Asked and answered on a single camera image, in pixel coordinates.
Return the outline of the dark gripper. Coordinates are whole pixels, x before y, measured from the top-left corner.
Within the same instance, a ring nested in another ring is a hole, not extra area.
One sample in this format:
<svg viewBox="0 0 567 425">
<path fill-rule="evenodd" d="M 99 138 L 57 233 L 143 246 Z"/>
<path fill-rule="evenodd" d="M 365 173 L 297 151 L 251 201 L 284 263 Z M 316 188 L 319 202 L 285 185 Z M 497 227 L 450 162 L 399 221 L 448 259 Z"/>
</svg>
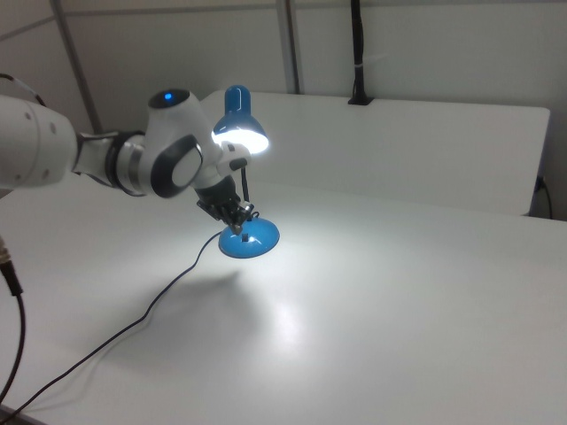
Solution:
<svg viewBox="0 0 567 425">
<path fill-rule="evenodd" d="M 214 186 L 196 189 L 197 205 L 215 220 L 223 220 L 233 235 L 242 232 L 242 219 L 250 218 L 254 204 L 241 201 L 231 176 L 223 178 Z"/>
</svg>

